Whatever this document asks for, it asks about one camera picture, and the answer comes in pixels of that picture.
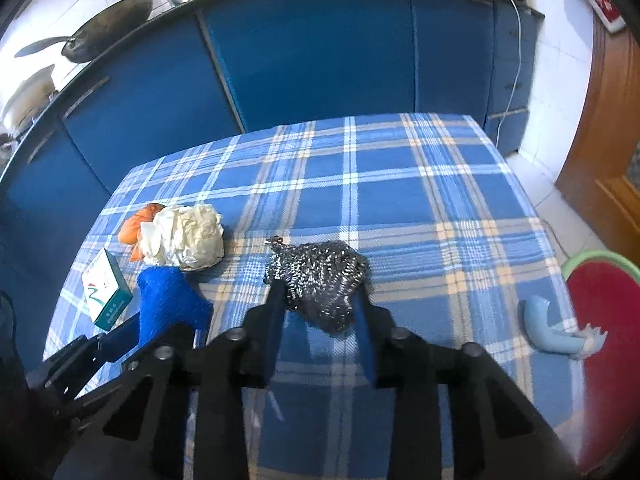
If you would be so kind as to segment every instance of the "black countertop edge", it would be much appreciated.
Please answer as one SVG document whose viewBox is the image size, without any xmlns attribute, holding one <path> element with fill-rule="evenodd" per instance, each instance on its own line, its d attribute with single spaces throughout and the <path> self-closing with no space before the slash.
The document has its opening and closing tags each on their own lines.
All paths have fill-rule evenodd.
<svg viewBox="0 0 640 480">
<path fill-rule="evenodd" d="M 76 92 L 81 91 L 82 85 L 92 76 L 92 72 L 94 68 L 103 65 L 107 62 L 111 57 L 115 56 L 117 53 L 127 48 L 130 44 L 142 38 L 145 34 L 148 34 L 152 30 L 156 30 L 157 28 L 164 27 L 165 25 L 172 23 L 174 21 L 184 19 L 188 16 L 192 16 L 195 20 L 195 13 L 197 10 L 209 6 L 213 4 L 216 0 L 191 0 L 187 3 L 181 4 L 178 7 L 174 7 L 170 10 L 166 10 L 162 12 L 158 16 L 148 20 L 147 22 L 140 25 L 138 28 L 118 40 L 116 43 L 111 45 L 107 50 L 100 54 L 100 56 L 96 57 L 92 60 L 88 65 L 86 65 L 76 76 L 69 82 L 67 85 L 60 90 L 60 93 L 53 99 L 52 102 L 44 109 L 38 120 L 34 123 L 34 125 L 29 129 L 29 131 L 24 135 L 24 139 L 16 149 L 16 152 L 12 156 L 11 160 L 4 168 L 2 175 L 0 176 L 0 196 L 4 195 L 4 192 L 8 189 L 10 175 L 14 172 L 16 168 L 21 166 L 22 164 L 27 163 L 29 156 L 36 149 L 38 144 L 42 142 L 44 139 L 47 139 L 52 130 L 61 130 L 62 126 L 60 125 L 60 121 L 58 119 L 58 114 L 60 113 L 60 107 L 66 104 Z M 498 0 L 502 2 L 509 3 L 509 0 Z M 530 10 L 533 15 L 537 18 L 544 18 L 544 14 L 541 12 L 529 7 L 527 4 L 524 4 L 519 1 L 514 1 L 516 5 L 521 9 Z"/>
</svg>

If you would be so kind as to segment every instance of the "table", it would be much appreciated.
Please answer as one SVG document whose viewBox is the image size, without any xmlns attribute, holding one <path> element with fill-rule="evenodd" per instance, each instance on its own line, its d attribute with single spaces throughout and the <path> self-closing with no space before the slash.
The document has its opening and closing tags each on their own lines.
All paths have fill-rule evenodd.
<svg viewBox="0 0 640 480">
<path fill-rule="evenodd" d="M 261 304 L 265 239 L 300 244 L 339 238 L 369 258 L 372 301 L 435 344 L 476 341 L 577 453 L 583 370 L 534 350 L 518 301 L 551 302 L 549 321 L 575 328 L 558 262 L 535 210 L 471 117 L 389 114 L 278 126 L 164 156 L 129 172 L 78 253 L 50 326 L 45 357 L 93 335 L 80 275 L 107 247 L 132 289 L 143 269 L 117 241 L 122 221 L 148 202 L 211 203 L 223 216 L 225 258 L 197 275 L 212 302 L 209 337 Z M 137 310 L 132 303 L 124 314 Z M 87 389 L 119 373 L 104 367 Z M 245 395 L 252 476 L 383 478 L 394 393 L 373 390 L 353 332 L 331 338 L 286 315 L 268 391 Z M 443 407 L 446 396 L 441 396 Z M 443 467 L 451 475 L 443 415 Z"/>
</svg>

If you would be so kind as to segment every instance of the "red stool seat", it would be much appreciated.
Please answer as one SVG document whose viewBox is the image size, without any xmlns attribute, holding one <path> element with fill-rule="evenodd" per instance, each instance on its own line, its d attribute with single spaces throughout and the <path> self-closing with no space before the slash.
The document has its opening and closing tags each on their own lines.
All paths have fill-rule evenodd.
<svg viewBox="0 0 640 480">
<path fill-rule="evenodd" d="M 580 469 L 615 450 L 640 415 L 640 285 L 607 262 L 580 264 L 567 287 L 578 325 L 609 331 L 604 348 L 584 362 L 585 434 Z"/>
</svg>

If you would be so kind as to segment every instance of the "green stool rim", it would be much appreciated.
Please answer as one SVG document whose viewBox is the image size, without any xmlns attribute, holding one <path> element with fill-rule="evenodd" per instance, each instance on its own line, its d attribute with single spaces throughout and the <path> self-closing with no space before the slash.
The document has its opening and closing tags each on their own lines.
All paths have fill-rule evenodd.
<svg viewBox="0 0 640 480">
<path fill-rule="evenodd" d="M 560 267 L 562 270 L 562 278 L 566 281 L 575 269 L 586 262 L 607 262 L 620 270 L 624 270 L 629 276 L 631 276 L 636 283 L 640 285 L 640 269 L 632 261 L 627 260 L 622 254 L 614 253 L 613 251 L 583 251 L 581 253 L 572 256 Z"/>
</svg>

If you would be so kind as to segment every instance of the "small white box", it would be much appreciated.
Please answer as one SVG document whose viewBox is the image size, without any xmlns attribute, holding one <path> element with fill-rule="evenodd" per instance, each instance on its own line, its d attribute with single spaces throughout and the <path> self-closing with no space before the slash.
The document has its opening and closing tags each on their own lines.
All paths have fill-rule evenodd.
<svg viewBox="0 0 640 480">
<path fill-rule="evenodd" d="M 82 273 L 82 286 L 94 325 L 111 330 L 133 295 L 113 255 L 102 248 Z"/>
</svg>

